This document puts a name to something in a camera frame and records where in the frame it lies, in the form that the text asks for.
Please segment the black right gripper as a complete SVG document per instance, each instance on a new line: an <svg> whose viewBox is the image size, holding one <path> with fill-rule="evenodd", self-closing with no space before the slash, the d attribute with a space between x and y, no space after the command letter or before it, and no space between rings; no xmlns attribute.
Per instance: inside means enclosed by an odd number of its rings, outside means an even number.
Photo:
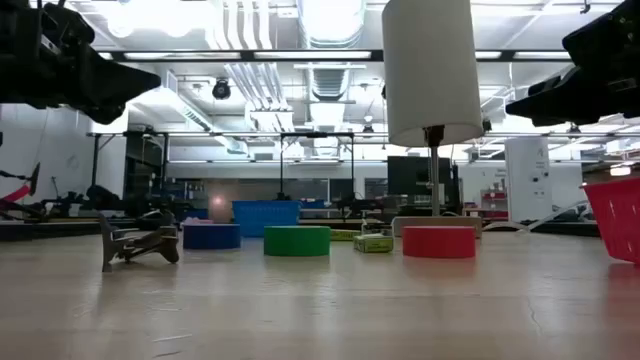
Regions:
<svg viewBox="0 0 640 360"><path fill-rule="evenodd" d="M535 126L639 115L639 84L614 82L639 80L639 0L624 0L566 35L562 46L576 67L531 85L524 98L506 106L507 114L528 118ZM589 79L605 85L589 84Z"/></svg>

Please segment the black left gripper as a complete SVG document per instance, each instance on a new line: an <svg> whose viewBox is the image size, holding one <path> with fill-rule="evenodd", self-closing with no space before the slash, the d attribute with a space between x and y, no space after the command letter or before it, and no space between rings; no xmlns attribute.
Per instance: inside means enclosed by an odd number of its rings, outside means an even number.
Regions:
<svg viewBox="0 0 640 360"><path fill-rule="evenodd" d="M38 109L74 105L110 125L128 101L161 85L156 74L104 59L90 47L94 38L63 1L1 0L1 101Z"/></svg>

